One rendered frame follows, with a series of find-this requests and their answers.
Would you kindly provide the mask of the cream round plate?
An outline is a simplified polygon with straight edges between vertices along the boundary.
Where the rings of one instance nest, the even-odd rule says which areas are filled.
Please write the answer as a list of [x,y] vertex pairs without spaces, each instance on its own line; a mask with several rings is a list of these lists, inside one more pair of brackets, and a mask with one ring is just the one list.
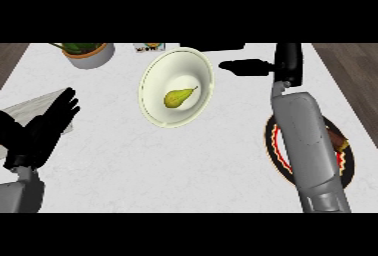
[[[179,107],[169,108],[166,96],[191,90]],[[139,85],[139,106],[150,122],[163,128],[191,123],[204,111],[215,90],[215,72],[207,56],[188,47],[162,54],[150,64]]]

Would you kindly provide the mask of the potted plant in grey pot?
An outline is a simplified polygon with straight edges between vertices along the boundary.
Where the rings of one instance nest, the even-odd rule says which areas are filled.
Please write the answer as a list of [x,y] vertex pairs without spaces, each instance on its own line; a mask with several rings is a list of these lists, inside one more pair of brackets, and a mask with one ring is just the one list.
[[52,43],[79,69],[95,69],[113,58],[116,45],[113,43]]

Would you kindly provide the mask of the green yellow pear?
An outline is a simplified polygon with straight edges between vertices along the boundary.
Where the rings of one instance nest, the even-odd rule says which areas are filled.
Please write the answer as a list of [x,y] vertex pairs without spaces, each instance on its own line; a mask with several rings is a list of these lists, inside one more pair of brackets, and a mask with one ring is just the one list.
[[197,87],[172,90],[164,96],[164,106],[170,109],[179,108],[182,105],[191,106],[198,101],[198,96],[195,95]]

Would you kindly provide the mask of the black bowl with red pattern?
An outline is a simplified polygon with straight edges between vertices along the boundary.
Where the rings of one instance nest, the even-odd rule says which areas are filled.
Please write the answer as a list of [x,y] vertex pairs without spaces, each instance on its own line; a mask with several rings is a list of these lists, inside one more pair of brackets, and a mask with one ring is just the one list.
[[[327,129],[331,129],[337,134],[345,136],[342,130],[339,129],[339,127],[330,121],[328,118],[324,118],[324,122],[325,122]],[[277,124],[275,116],[271,116],[271,118],[268,119],[266,127],[265,127],[266,151],[278,172],[281,173],[287,181],[291,184],[296,184],[290,160],[283,155],[286,146],[280,145],[278,143],[280,135],[281,135],[281,128]],[[343,184],[343,187],[348,187],[355,177],[355,155],[353,155],[351,143],[349,143],[349,147],[345,149],[343,152],[337,152],[336,150],[334,152],[336,152],[336,158],[337,158],[342,184]]]

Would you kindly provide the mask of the brown food piece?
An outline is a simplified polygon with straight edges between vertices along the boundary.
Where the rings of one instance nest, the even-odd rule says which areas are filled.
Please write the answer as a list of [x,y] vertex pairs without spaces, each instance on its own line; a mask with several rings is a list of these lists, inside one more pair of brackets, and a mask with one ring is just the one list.
[[337,152],[343,152],[345,149],[349,147],[349,139],[343,135],[337,134],[331,129],[327,129],[327,131],[328,131],[334,150]]

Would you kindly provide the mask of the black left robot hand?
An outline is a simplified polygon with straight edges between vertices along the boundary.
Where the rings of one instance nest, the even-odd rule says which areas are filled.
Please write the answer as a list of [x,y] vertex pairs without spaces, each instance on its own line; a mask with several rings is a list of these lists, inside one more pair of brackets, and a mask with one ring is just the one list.
[[45,165],[79,111],[79,99],[71,87],[61,93],[45,114],[37,115],[26,126],[0,111],[0,145],[8,149],[4,164],[8,170]]

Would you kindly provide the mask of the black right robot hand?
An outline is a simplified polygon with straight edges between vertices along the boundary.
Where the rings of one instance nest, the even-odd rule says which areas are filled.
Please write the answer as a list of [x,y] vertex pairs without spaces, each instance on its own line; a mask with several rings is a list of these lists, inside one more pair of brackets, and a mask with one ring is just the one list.
[[229,60],[219,67],[237,76],[268,76],[274,73],[275,82],[288,82],[291,87],[303,85],[303,50],[300,43],[278,43],[275,62],[262,59]]

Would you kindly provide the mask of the small printed box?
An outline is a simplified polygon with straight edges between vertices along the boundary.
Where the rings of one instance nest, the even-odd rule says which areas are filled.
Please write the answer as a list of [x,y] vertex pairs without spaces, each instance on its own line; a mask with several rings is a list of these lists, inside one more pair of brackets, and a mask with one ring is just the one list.
[[133,46],[138,53],[159,52],[166,50],[164,43],[135,43]]

